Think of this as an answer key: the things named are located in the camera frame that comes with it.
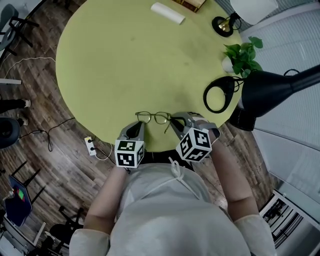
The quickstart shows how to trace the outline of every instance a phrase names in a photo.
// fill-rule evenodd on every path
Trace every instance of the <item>wooden floor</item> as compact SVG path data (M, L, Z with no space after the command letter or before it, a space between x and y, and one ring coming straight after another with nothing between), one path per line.
M60 35L69 18L84 0L71 1L69 10L63 5L55 5L52 1L44 3L30 19L40 27L27 27L24 34L33 42L33 48L21 41L15 51L18 56L10 55L0 68L3 78L9 68L22 58L51 57L55 59ZM30 124L23 127L21 135L33 130L48 131L72 116L68 110L57 85L55 63L51 59L23 60L12 68L7 78L22 79L22 85L0 85L3 99L26 98L32 100L32 106L22 111L11 110L3 116L16 117L18 112L25 113ZM276 180L270 178L266 171L262 156L257 148L252 133L240 131L229 124L221 127L222 141L237 158L241 171L246 175L253 189L259 207L269 199ZM29 184L30 197L43 187L44 192L33 204L33 210L21 230L31 239L46 222L46 230L54 224L64 223L58 209L65 206L67 213L74 215L78 208L88 210L95 195L108 176L113 164L111 161L99 161L88 154L84 137L93 136L88 130L71 120L50 133L53 151L48 151L48 138L45 133L31 134L22 138L8 149L0 150L0 169L6 174L0 176L0 197L9 191L8 175L21 163L27 165L18 173L17 178L25 181L37 169L41 169L37 177ZM96 139L94 142L105 153L110 152L108 143ZM226 207L226 199L221 189L212 162L198 164L196 172L201 175L207 185L212 201Z

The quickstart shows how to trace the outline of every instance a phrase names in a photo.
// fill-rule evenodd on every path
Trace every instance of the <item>black round base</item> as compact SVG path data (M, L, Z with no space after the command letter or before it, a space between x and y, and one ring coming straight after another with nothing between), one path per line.
M224 106L220 110L211 109L208 105L208 102L207 102L208 92L213 87L219 87L223 91L224 96L225 96ZM220 78L214 80L205 88L204 93L203 93L203 103L204 103L206 109L212 113L215 113L215 114L222 113L229 106L229 104L232 100L232 96L234 95L234 91L235 91L235 80L232 76L223 76L223 77L220 77Z
M219 25L221 22L223 22L225 20L224 17L220 17L220 16L217 16L215 17L212 22L211 22L211 25L214 29L215 32L217 32L220 36L224 37L224 38L228 38L230 37L233 33L234 33L234 29L233 27L230 27L230 31L229 32L225 32L223 31Z

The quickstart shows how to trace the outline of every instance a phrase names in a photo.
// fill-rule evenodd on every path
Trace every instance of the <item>book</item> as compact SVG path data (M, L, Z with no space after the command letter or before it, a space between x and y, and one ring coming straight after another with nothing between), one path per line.
M200 7L205 3L206 0L173 0L178 4L188 8L189 10L196 13Z

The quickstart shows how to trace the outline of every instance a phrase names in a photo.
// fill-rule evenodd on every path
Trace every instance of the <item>white drawstring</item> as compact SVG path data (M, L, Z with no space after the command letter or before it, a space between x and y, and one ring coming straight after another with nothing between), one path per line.
M180 165L178 161L172 160L171 157L169 157L169 160L171 162L171 172L172 175L175 177L175 180L179 181L182 185L184 185L194 196L200 200L200 197L193 191L193 189L183 180L185 176L185 172L181 173Z
M153 189L151 189L148 193L146 193L141 199L147 197L148 195L150 195L153 191L157 190L158 188L164 186L165 184L172 182L172 181L179 181L182 185L184 185L197 199L200 200L200 197L193 191L193 189L187 184L185 183L185 181L183 180L184 176L185 176L185 172L181 172L180 170L180 165L179 163L175 160L173 161L171 157L169 157L169 160L171 162L171 172L174 178L169 179L161 184L159 184L158 186L154 187Z

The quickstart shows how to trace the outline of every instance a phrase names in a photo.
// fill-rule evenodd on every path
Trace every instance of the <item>white paper roll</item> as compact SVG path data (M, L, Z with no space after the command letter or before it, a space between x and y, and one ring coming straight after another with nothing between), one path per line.
M154 5L152 5L151 10L178 24L181 24L181 22L183 22L186 18L175 10L170 9L168 6L165 6L159 2L156 2Z

